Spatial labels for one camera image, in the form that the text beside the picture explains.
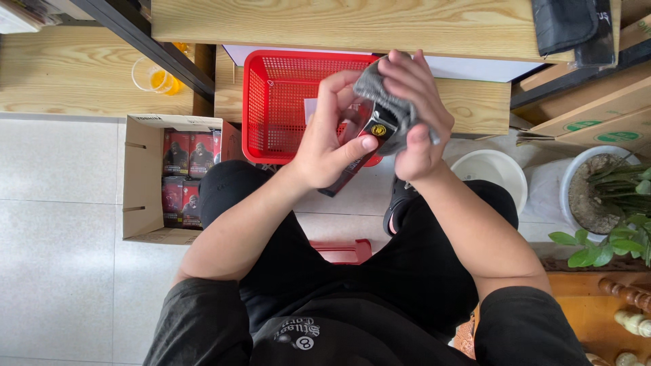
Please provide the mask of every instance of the forearm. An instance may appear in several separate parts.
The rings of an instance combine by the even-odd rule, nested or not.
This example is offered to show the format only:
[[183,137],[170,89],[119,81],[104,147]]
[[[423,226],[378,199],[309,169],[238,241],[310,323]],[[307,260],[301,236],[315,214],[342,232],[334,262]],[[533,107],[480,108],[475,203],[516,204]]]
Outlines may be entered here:
[[480,298],[509,285],[530,285],[551,292],[546,273],[529,243],[447,166],[412,184],[432,209],[461,263],[475,278]]
[[228,209],[195,239],[174,284],[190,277],[241,280],[258,260],[278,225],[310,188],[291,165]]

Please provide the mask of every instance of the gold emblem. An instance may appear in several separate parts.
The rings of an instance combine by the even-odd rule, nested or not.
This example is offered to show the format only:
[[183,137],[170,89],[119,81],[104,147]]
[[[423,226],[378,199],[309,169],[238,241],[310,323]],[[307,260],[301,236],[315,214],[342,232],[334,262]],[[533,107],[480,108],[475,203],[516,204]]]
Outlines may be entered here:
[[370,128],[370,132],[375,136],[382,136],[383,134],[387,133],[387,128],[382,126],[381,124],[376,124],[375,126]]

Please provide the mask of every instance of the red plastic basket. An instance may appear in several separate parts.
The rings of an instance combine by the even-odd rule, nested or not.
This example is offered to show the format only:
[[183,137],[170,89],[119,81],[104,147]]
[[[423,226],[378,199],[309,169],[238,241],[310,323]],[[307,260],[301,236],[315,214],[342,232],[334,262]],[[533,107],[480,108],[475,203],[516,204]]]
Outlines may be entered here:
[[[377,59],[348,53],[252,52],[244,62],[244,155],[254,163],[290,162],[306,127],[303,100],[317,97],[325,77],[341,70],[363,70]],[[343,129],[339,126],[337,133]]]

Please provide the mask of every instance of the white tile floor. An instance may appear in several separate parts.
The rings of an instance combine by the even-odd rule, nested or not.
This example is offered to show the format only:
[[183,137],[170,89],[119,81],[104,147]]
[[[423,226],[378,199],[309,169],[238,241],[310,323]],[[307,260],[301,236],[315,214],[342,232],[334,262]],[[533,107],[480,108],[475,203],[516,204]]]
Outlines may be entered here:
[[[0,212],[7,219],[0,236],[0,365],[142,363],[187,247],[120,239],[124,121],[0,117],[13,118],[0,119]],[[562,157],[514,141],[514,134],[456,139],[445,155],[494,148],[521,166]],[[392,166],[386,158],[363,169],[334,199],[306,197],[296,212],[307,236],[369,238],[379,250],[389,240],[381,223]],[[521,221],[520,231],[541,253],[555,248],[547,233],[565,230]]]

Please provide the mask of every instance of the red plastic stool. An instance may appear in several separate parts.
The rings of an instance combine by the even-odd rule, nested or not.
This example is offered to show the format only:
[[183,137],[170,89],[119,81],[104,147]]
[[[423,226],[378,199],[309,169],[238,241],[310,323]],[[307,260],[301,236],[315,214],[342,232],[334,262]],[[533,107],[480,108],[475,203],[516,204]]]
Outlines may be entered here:
[[332,264],[362,264],[373,253],[368,239],[355,239],[354,242],[312,242],[321,256]]

